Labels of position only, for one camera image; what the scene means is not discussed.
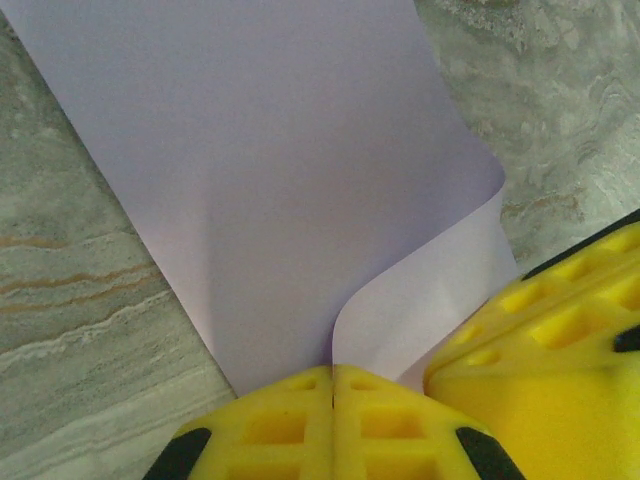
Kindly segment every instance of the marble floor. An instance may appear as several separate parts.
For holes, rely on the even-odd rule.
[[[640,205],[640,3],[419,0],[523,270]],[[0,15],[0,477],[140,479],[233,398]]]

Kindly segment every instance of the yellow plastic piece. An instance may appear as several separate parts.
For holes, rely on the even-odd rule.
[[[489,426],[529,480],[640,478],[640,223],[488,302],[434,357],[425,393]]]
[[[475,453],[467,452],[459,429],[481,438],[472,445]],[[509,475],[496,477],[493,472]],[[424,395],[350,366],[308,370],[186,424],[145,477],[489,478],[523,477],[485,427]]]

